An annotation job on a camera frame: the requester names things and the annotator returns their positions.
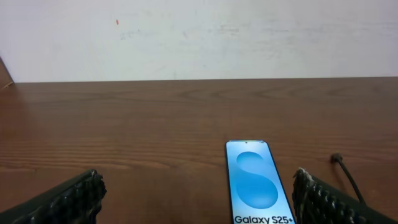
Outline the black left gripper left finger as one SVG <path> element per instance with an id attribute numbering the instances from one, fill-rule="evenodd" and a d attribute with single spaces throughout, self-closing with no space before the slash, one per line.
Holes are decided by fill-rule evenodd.
<path id="1" fill-rule="evenodd" d="M 1 223 L 96 224 L 106 194 L 103 176 L 95 169 L 69 179 L 60 185 L 1 212 Z"/>

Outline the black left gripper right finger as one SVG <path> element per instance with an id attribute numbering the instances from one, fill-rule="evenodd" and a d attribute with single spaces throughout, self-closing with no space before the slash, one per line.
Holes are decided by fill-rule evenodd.
<path id="1" fill-rule="evenodd" d="M 299 168 L 292 193 L 298 224 L 397 224 Z"/>

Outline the blue Samsung Galaxy smartphone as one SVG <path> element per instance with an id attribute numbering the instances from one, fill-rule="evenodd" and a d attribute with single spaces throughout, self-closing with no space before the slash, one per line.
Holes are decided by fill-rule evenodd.
<path id="1" fill-rule="evenodd" d="M 232 140 L 225 152 L 232 222 L 296 224 L 269 145 Z"/>

